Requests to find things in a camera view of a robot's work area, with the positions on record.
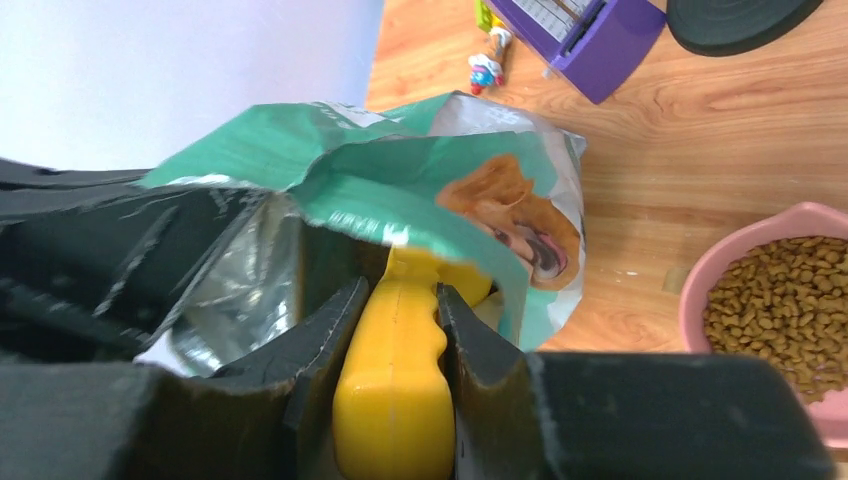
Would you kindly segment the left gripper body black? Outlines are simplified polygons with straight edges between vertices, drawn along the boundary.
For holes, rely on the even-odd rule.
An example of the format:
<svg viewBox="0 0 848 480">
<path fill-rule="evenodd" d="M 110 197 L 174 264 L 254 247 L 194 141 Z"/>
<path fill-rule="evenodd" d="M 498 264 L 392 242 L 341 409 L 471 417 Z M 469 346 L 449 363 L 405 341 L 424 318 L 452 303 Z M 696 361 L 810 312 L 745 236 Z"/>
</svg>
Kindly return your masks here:
<svg viewBox="0 0 848 480">
<path fill-rule="evenodd" d="M 1 163 L 1 360 L 129 360 L 180 316 L 265 199 L 139 170 Z"/>
</svg>

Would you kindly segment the green pet food bag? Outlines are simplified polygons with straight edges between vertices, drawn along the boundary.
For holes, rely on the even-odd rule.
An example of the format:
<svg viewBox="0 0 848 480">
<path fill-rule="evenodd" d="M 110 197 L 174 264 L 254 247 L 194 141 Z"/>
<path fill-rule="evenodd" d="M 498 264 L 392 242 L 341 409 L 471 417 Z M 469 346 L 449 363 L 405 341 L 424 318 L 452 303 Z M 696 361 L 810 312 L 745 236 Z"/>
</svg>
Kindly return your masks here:
<svg viewBox="0 0 848 480">
<path fill-rule="evenodd" d="M 582 296 L 586 146 L 538 115 L 464 93 L 383 113 L 253 106 L 143 179 L 271 192 L 173 324 L 171 347 L 209 375 L 291 328 L 307 295 L 294 284 L 295 237 L 311 225 L 474 263 L 499 290 L 481 317 L 534 349 Z"/>
</svg>

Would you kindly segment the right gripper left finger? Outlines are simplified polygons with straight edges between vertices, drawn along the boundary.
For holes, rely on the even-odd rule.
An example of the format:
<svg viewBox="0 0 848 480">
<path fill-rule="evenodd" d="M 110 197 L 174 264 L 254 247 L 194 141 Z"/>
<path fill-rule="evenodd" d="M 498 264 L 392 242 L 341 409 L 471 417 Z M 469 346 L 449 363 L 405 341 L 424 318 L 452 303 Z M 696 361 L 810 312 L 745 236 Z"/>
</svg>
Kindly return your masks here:
<svg viewBox="0 0 848 480">
<path fill-rule="evenodd" d="M 5 479 L 334 479 L 332 397 L 359 278 L 209 378 L 131 363 L 1 369 Z"/>
</svg>

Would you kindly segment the yellow scoop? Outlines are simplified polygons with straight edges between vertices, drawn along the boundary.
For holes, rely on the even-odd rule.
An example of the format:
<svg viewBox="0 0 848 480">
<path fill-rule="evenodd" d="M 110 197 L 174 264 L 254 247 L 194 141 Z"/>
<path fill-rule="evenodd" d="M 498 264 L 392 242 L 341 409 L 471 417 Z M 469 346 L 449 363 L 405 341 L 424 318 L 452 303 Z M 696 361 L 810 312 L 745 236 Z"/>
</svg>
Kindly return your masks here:
<svg viewBox="0 0 848 480">
<path fill-rule="evenodd" d="M 332 434 L 347 479 L 448 479 L 455 417 L 440 359 L 438 283 L 471 305 L 492 280 L 468 263 L 412 248 L 390 250 L 355 328 L 332 405 Z"/>
</svg>

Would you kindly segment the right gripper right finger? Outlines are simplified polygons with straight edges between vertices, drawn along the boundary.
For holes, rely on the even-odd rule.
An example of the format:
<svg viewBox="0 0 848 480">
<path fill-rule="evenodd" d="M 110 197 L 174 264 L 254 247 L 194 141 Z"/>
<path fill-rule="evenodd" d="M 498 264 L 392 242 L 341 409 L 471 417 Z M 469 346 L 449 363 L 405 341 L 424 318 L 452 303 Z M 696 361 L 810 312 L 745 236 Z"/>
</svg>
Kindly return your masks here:
<svg viewBox="0 0 848 480">
<path fill-rule="evenodd" d="M 832 479 L 779 373 L 749 356 L 525 353 L 437 288 L 458 479 Z"/>
</svg>

